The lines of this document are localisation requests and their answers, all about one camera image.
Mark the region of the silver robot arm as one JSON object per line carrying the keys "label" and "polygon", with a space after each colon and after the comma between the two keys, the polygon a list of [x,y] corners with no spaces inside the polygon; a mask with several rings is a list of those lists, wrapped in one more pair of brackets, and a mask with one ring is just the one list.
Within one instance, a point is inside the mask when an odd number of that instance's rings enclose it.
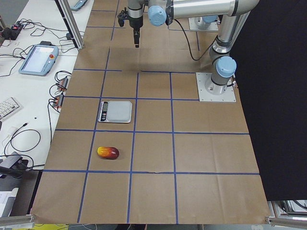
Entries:
{"label": "silver robot arm", "polygon": [[202,16],[195,19],[195,23],[198,27],[206,27],[217,21],[218,15]]}
{"label": "silver robot arm", "polygon": [[143,7],[148,7],[148,19],[154,26],[170,25],[181,18],[222,15],[217,37],[208,52],[214,67],[205,82],[206,91],[221,95],[230,86],[229,79],[236,71],[236,62],[229,56],[231,48],[257,0],[130,0],[118,15],[118,23],[129,21],[133,28],[134,44],[139,47],[143,26]]}

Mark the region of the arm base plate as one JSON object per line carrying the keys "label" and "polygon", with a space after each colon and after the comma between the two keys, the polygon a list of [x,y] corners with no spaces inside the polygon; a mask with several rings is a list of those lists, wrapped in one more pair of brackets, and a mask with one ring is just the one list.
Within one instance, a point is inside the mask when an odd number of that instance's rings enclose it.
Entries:
{"label": "arm base plate", "polygon": [[196,82],[200,102],[235,103],[236,96],[231,80],[224,86],[212,82],[212,73],[196,72]]}
{"label": "arm base plate", "polygon": [[205,22],[202,17],[189,18],[189,30],[195,32],[218,32],[218,20]]}

